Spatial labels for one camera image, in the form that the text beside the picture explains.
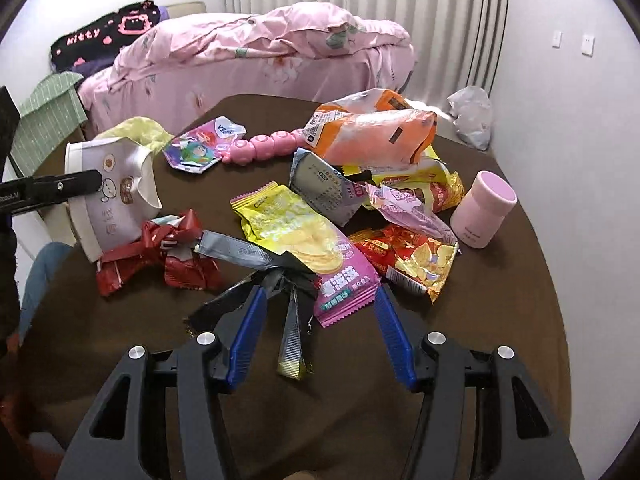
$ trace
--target brown tablecloth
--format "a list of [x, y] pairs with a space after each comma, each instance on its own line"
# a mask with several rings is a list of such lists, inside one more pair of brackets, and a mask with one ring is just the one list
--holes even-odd
[[[316, 104], [287, 98], [234, 96], [199, 123], [224, 115], [249, 136], [303, 126]], [[489, 156], [447, 139], [433, 143], [468, 187], [479, 170], [500, 173]], [[194, 208], [204, 227], [242, 238], [229, 199], [270, 180], [286, 184], [290, 157], [246, 168], [219, 164], [202, 175], [154, 163], [166, 213]], [[359, 211], [348, 233], [382, 224]], [[222, 263], [230, 283], [247, 270]], [[95, 266], [79, 246], [58, 271], [20, 350], [27, 393], [50, 431], [68, 443], [95, 394], [124, 352], [136, 344], [151, 351], [176, 348], [187, 334], [182, 320], [211, 293], [166, 286], [159, 269], [144, 270], [123, 290], [98, 296]], [[520, 205], [484, 250], [463, 247], [434, 306], [411, 301], [433, 330], [471, 349], [516, 349], [565, 428], [570, 420], [570, 378], [558, 300], [535, 233]], [[223, 397], [226, 428], [245, 479], [282, 479], [298, 470], [324, 480], [399, 478], [414, 433], [421, 396], [394, 378], [373, 310], [314, 335], [315, 374], [301, 383], [276, 374], [286, 314], [284, 300], [270, 304], [250, 373], [235, 394]]]

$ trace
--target orange snack bag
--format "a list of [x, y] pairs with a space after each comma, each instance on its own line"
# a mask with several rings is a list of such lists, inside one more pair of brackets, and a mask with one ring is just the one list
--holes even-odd
[[313, 152], [334, 166], [415, 164], [435, 137], [436, 114], [374, 88], [320, 105], [304, 133]]

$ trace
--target pink bedding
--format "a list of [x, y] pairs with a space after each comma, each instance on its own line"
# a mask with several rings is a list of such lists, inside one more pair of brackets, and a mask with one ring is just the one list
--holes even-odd
[[78, 93], [96, 133], [146, 116], [175, 135], [229, 95], [328, 102], [369, 88], [398, 90], [414, 63], [409, 35], [397, 23], [304, 2], [261, 16], [161, 22]]

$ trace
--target pink cylindrical container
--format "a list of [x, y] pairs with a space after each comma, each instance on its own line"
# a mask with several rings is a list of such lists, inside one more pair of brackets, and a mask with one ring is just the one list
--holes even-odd
[[517, 202], [516, 192], [509, 184], [490, 171], [480, 171], [451, 215], [451, 229], [461, 242], [482, 249]]

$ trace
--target yellow wrapper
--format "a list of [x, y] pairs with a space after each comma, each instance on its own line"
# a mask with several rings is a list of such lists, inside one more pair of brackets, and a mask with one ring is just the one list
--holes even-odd
[[[431, 146], [422, 152], [417, 164], [409, 164], [405, 168], [343, 166], [342, 170], [345, 176], [369, 170], [377, 186], [384, 184], [410, 193], [434, 213], [457, 206], [465, 195], [458, 172], [449, 173]], [[366, 202], [364, 207], [370, 209]]]
[[289, 251], [318, 274], [330, 274], [342, 266], [331, 222], [286, 186], [270, 182], [232, 200], [231, 207], [242, 218], [247, 240], [276, 254]]

